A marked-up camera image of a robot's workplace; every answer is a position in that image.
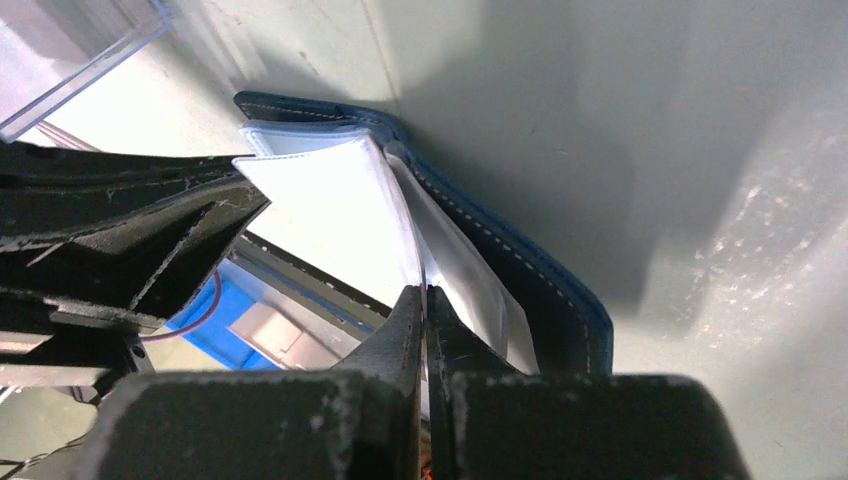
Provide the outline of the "blue leather card holder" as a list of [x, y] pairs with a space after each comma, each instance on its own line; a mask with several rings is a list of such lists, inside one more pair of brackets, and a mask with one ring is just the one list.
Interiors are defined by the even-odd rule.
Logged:
[[249, 120], [292, 124], [325, 133], [357, 126], [381, 147], [397, 147], [416, 182], [482, 254], [524, 309], [545, 373], [609, 374], [614, 329], [598, 297], [559, 261], [478, 202], [412, 146], [401, 121], [379, 110], [344, 103], [242, 91], [233, 101]]

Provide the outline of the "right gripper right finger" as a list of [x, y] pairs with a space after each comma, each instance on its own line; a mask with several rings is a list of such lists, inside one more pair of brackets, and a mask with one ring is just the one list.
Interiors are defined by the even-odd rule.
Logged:
[[526, 375], [426, 293], [435, 479], [746, 479], [719, 403], [680, 375]]

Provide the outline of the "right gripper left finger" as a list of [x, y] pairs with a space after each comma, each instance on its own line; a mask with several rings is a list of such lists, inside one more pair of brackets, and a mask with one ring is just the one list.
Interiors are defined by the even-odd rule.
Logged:
[[422, 290], [327, 370], [125, 378], [74, 479], [416, 479]]

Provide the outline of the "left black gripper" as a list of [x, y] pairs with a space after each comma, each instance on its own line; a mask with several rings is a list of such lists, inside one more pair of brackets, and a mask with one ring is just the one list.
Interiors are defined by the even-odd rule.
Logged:
[[[97, 405], [151, 372], [141, 336], [179, 313], [267, 205], [232, 156], [1, 145], [1, 388]], [[179, 192], [94, 192], [171, 186]]]

